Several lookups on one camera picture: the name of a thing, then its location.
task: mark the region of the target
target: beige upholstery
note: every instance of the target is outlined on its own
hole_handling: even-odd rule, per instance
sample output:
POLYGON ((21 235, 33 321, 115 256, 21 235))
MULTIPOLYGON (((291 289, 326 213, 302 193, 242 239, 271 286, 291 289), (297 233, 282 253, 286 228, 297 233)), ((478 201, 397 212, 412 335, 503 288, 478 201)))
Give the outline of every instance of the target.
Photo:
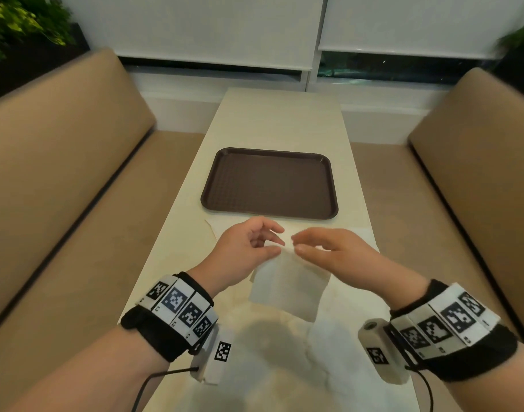
POLYGON ((0 327, 0 410, 114 327, 202 134, 155 132, 0 327))
MULTIPOLYGON (((402 145, 352 143, 376 243, 382 254, 429 278, 458 282, 497 312, 513 329, 468 246, 411 150, 402 145)), ((460 412, 444 384, 425 373, 435 412, 460 412)), ((413 376, 420 410, 429 409, 428 390, 413 376)))
POLYGON ((0 99, 0 311, 154 123, 109 49, 0 99))
POLYGON ((524 96, 474 69, 409 139, 524 325, 524 96))

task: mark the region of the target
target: planter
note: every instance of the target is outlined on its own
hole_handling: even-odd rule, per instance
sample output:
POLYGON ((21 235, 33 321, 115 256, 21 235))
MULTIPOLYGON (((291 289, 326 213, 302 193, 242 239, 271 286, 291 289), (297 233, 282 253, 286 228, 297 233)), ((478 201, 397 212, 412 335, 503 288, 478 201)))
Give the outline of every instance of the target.
POLYGON ((90 50, 78 24, 71 26, 75 45, 59 46, 36 34, 3 49, 0 97, 90 50))
POLYGON ((493 74, 524 94, 524 50, 509 51, 493 74))

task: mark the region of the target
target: green plant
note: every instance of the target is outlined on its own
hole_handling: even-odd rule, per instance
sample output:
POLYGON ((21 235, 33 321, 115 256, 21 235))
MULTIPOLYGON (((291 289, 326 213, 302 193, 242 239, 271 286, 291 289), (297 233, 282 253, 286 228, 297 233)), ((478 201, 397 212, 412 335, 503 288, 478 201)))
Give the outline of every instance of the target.
POLYGON ((499 39, 498 45, 505 51, 524 49, 524 26, 499 39))
POLYGON ((74 43, 71 13, 61 0, 0 0, 0 59, 2 47, 39 33, 53 43, 74 43))

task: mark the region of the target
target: hand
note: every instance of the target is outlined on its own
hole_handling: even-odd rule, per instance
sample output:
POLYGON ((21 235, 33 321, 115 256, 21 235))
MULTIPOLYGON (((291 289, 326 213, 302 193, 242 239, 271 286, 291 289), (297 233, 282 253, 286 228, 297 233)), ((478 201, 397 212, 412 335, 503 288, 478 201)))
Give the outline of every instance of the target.
POLYGON ((345 284, 376 293, 392 309, 414 302, 428 288, 428 279, 382 256, 347 229, 313 227, 291 238, 298 256, 345 284), (317 249, 318 245, 325 250, 317 249))
POLYGON ((253 217, 225 230, 214 249, 198 266, 188 271, 211 297, 238 284, 256 267, 279 256, 281 248, 264 246, 266 240, 285 245, 275 233, 285 229, 265 217, 253 217))

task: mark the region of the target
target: tray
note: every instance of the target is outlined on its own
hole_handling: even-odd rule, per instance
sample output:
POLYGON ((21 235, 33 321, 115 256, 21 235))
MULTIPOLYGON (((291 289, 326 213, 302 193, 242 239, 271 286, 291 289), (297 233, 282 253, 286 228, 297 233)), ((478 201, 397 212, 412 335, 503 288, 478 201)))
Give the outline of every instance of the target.
POLYGON ((275 150, 218 151, 201 204, 212 211, 312 220, 338 213, 329 159, 275 150))

